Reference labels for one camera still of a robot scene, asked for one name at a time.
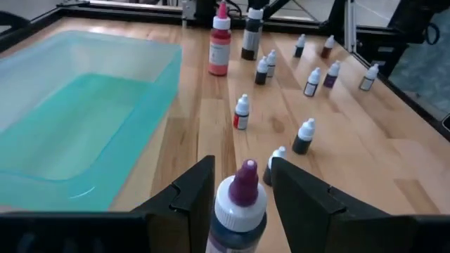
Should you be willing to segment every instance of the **plastic container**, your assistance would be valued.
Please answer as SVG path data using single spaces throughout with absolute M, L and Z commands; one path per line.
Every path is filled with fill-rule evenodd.
M 176 95 L 181 47 L 61 32 L 0 60 L 0 206 L 105 211 Z

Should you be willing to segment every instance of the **purple dropper tip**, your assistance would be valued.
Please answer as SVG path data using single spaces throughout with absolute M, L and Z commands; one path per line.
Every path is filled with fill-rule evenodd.
M 256 202 L 258 198 L 257 168 L 257 163 L 248 159 L 236 172 L 229 188 L 229 197 L 234 204 L 240 207 L 248 207 Z

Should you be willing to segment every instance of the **wooden table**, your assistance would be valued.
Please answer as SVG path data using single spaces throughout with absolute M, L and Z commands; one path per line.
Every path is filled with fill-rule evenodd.
M 240 59 L 242 31 L 233 32 L 228 77 L 207 73 L 209 31 L 106 20 L 64 18 L 11 48 L 6 56 L 62 30 L 86 30 L 183 46 L 179 93 L 153 134 L 112 210 L 130 210 L 155 195 L 205 155 L 216 156 L 216 187 L 246 158 L 267 160 L 280 145 L 288 160 L 313 175 L 391 214 L 450 214 L 450 144 L 383 83 L 369 92 L 358 84 L 366 68 L 335 46 L 330 59 L 318 52 L 324 38 L 307 36 L 301 59 L 293 58 L 295 35 L 265 33 L 258 58 L 277 52 L 275 77 L 256 86 L 256 62 Z M 342 61 L 333 89 L 319 87 L 313 98 L 302 89 L 309 73 Z M 250 121 L 233 129 L 237 99 L 247 93 Z M 301 123 L 316 118 L 307 155 L 290 150 Z M 272 190 L 268 224 L 258 252 L 289 252 Z

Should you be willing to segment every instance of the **translucent plastic tub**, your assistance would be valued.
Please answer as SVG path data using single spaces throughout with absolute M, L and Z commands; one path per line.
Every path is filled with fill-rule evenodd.
M 176 95 L 181 47 L 61 32 L 0 60 L 0 206 L 104 211 Z

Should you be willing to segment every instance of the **paint bottle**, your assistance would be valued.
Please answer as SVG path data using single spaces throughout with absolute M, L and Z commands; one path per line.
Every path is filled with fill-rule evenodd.
M 275 74 L 276 52 L 272 49 L 267 56 L 267 77 L 273 77 Z
M 212 21 L 210 35 L 210 63 L 208 72 L 216 76 L 224 76 L 228 72 L 230 60 L 231 20 L 226 15 L 226 2 L 222 1 L 219 11 Z
M 336 79 L 339 75 L 340 61 L 336 60 L 328 70 L 325 80 L 323 81 L 323 86 L 327 88 L 332 88 L 335 85 Z
M 266 170 L 264 171 L 264 175 L 262 177 L 262 180 L 268 185 L 272 186 L 272 158 L 274 157 L 282 157 L 286 158 L 286 148 L 281 146 L 277 150 L 275 150 L 271 157 L 269 158 L 269 161 L 267 162 Z
M 256 69 L 255 83 L 259 85 L 266 84 L 267 71 L 269 71 L 269 66 L 267 65 L 267 57 L 263 56 L 258 63 Z
M 314 130 L 316 129 L 316 122 L 313 118 L 308 119 L 308 121 L 303 122 L 298 133 L 295 137 L 294 144 L 292 145 L 292 150 L 298 155 L 304 155 L 307 153 L 309 144 L 312 142 L 312 136 L 314 135 Z
M 377 78 L 378 74 L 378 64 L 376 63 L 374 66 L 370 67 L 364 78 L 361 80 L 359 84 L 359 88 L 363 91 L 368 91 L 371 89 L 373 82 Z
M 233 126 L 239 130 L 245 130 L 248 125 L 248 115 L 250 114 L 247 94 L 243 94 L 234 110 Z
M 297 43 L 295 44 L 295 54 L 294 57 L 300 58 L 303 54 L 304 44 L 306 42 L 306 37 L 304 34 L 298 37 Z
M 250 8 L 245 22 L 244 38 L 240 56 L 246 60 L 256 60 L 258 56 L 259 40 L 262 33 L 262 9 Z
M 321 57 L 322 58 L 330 57 L 331 49 L 333 49 L 334 45 L 335 45 L 335 36 L 331 35 L 328 39 L 326 39 L 325 45 L 323 45 Z
M 257 164 L 246 160 L 217 189 L 206 252 L 255 252 L 267 224 L 266 206 L 267 196 L 258 183 Z
M 304 87 L 303 94 L 306 96 L 314 96 L 321 78 L 321 68 L 316 67 L 308 77 L 308 82 Z

